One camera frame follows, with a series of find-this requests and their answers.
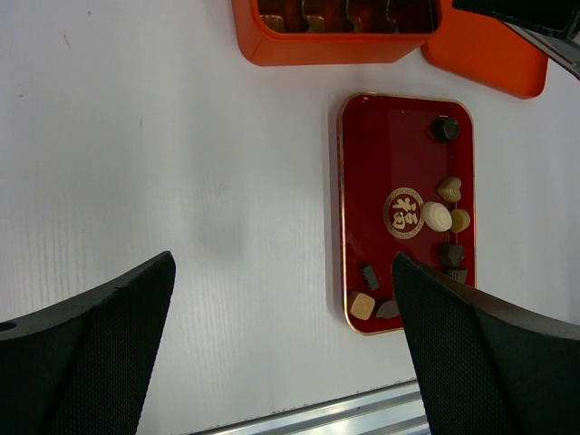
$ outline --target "red tray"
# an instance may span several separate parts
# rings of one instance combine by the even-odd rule
[[[439,116],[459,122],[460,134],[449,144],[434,140],[431,124]],[[475,198],[473,177],[473,124],[469,112],[458,102],[358,94],[345,103],[339,116],[339,183],[341,192],[341,249],[343,305],[348,324],[361,334],[378,334],[402,328],[399,316],[375,316],[381,302],[392,300],[391,264],[397,252],[406,252],[427,265],[443,270],[438,248],[443,242],[461,243],[468,269],[467,284],[476,284]],[[462,181],[461,200],[447,204],[437,194],[449,176]],[[458,235],[437,233],[422,224],[421,201],[437,201],[463,208],[471,225]],[[411,223],[397,236],[387,228],[383,209],[392,211],[397,199],[409,198],[419,206],[417,224]],[[371,265],[380,287],[371,291],[361,266]],[[365,293],[377,302],[369,320],[350,316],[347,297]]]

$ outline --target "gold rim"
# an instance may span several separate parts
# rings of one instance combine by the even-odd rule
[[[353,331],[355,331],[356,333],[360,334],[360,335],[376,335],[376,334],[385,334],[385,333],[392,333],[395,331],[402,331],[403,328],[396,328],[396,329],[390,329],[388,331],[377,331],[375,333],[364,333],[363,331],[360,331],[359,329],[357,329],[352,323],[351,323],[351,319],[349,318],[348,315],[348,303],[347,303],[347,294],[346,294],[346,273],[344,272],[344,265],[346,265],[346,246],[345,246],[345,239],[346,239],[346,229],[345,229],[345,216],[344,216],[344,164],[343,164],[343,115],[344,115],[344,110],[346,109],[346,106],[348,105],[349,102],[351,102],[353,99],[355,99],[356,97],[360,97],[362,95],[369,95],[372,97],[390,97],[390,98],[412,98],[413,100],[424,100],[427,102],[453,102],[455,104],[458,104],[458,106],[460,106],[461,108],[463,108],[463,110],[468,114],[469,119],[471,120],[471,143],[473,146],[473,163],[472,163],[472,172],[473,172],[473,274],[474,274],[474,278],[473,278],[473,282],[474,282],[474,286],[477,287],[478,285],[478,240],[477,240],[477,228],[476,228],[476,223],[477,223],[477,214],[476,214],[476,208],[475,208],[475,124],[473,123],[473,117],[471,116],[471,113],[469,112],[468,108],[465,107],[465,104],[463,104],[460,101],[457,100],[447,100],[444,98],[431,98],[431,97],[421,97],[418,98],[416,96],[413,95],[392,95],[389,93],[380,93],[380,92],[358,92],[355,93],[353,95],[351,95],[350,97],[348,97],[344,103],[343,103],[343,107],[340,110],[340,113],[338,115],[338,176],[339,176],[339,180],[341,183],[341,188],[340,188],[340,219],[341,219],[341,256],[343,261],[341,262],[341,278],[342,278],[342,292],[343,292],[343,310],[344,310],[344,317],[346,318],[346,323],[348,323],[348,325],[351,327],[351,329]]]

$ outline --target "table surface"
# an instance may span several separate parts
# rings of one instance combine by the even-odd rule
[[[228,0],[9,0],[0,40],[0,320],[176,258],[139,434],[413,378],[402,332],[360,336],[334,306],[330,150],[355,92],[468,107],[479,287],[580,323],[580,85],[553,64],[531,101],[419,52],[260,68]]]

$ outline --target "beige square candy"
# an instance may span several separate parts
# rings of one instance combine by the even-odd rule
[[[348,295],[348,311],[357,319],[368,320],[374,308],[374,299],[361,292],[352,292]]]

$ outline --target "white table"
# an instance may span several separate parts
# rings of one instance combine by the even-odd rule
[[[0,320],[170,249],[177,282],[140,434],[413,378],[402,332],[357,335],[330,303],[329,148],[351,93],[465,103],[479,287],[580,322],[580,84],[553,64],[532,101],[419,52],[259,68],[229,0],[6,0],[0,41]]]

